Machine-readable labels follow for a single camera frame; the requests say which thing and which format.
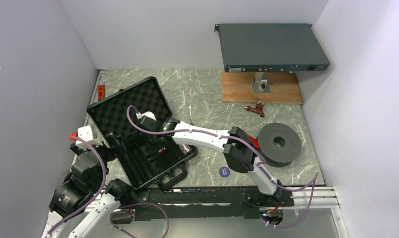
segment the open case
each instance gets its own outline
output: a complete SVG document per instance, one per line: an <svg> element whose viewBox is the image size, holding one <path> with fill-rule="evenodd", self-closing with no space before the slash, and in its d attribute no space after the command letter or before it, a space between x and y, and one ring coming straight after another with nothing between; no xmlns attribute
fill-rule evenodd
<svg viewBox="0 0 399 238"><path fill-rule="evenodd" d="M153 112L156 126L173 114L157 79L152 76L90 105L87 112L109 145L116 143L111 133L123 141L126 151L118 159L135 190L153 183L161 190L168 190L187 176L185 162L197 155L198 149L178 145L166 136L152 142L128 122L129 105L136 106L140 113ZM134 111L130 116L136 121Z"/></svg>

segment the blue disc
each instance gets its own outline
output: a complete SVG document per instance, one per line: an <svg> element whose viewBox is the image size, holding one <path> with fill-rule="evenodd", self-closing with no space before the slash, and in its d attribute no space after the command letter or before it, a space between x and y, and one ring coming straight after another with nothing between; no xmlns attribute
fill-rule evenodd
<svg viewBox="0 0 399 238"><path fill-rule="evenodd" d="M220 175L225 178L225 177L229 177L230 175L230 169L228 167L221 167L220 168Z"/></svg>

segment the metal stand base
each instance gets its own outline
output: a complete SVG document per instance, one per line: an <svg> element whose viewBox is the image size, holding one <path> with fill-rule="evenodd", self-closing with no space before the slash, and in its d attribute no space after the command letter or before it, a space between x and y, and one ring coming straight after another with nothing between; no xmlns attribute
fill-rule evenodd
<svg viewBox="0 0 399 238"><path fill-rule="evenodd" d="M268 79L263 77L264 72L256 72L255 78L252 79L252 91L254 93L270 93Z"/></svg>

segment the wall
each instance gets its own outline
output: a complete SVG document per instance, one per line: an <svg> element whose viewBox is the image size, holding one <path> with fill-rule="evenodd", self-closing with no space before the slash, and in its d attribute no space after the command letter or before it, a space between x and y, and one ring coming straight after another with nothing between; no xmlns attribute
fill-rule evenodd
<svg viewBox="0 0 399 238"><path fill-rule="evenodd" d="M330 0L314 32L332 65L298 78L324 178L351 237L399 237L399 1Z"/></svg>
<svg viewBox="0 0 399 238"><path fill-rule="evenodd" d="M95 80L59 1L0 1L0 238L42 235Z"/></svg>
<svg viewBox="0 0 399 238"><path fill-rule="evenodd" d="M96 68L223 67L216 23L316 23L328 0L61 0Z"/></svg>

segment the marble tabletop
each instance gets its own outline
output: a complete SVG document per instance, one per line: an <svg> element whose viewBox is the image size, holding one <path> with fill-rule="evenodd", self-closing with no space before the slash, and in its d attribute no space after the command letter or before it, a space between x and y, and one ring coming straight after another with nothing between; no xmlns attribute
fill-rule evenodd
<svg viewBox="0 0 399 238"><path fill-rule="evenodd" d="M103 77L106 97L148 76L157 78L173 111L173 117L196 126L216 130L242 128L252 137L270 122L279 122L293 128L302 141L302 152L292 164L284 168L267 166L269 172L284 185L305 185L316 172L320 173L317 184L324 184L314 147L306 127L300 105L265 104L265 117L244 110L246 105L224 103L221 93L221 69L113 69ZM220 176L221 167L227 166L222 153L199 148L198 155L187 162L188 176L176 186L235 186L255 185L246 174L232 172L229 177ZM109 162L107 182L119 178L129 182L118 160Z"/></svg>

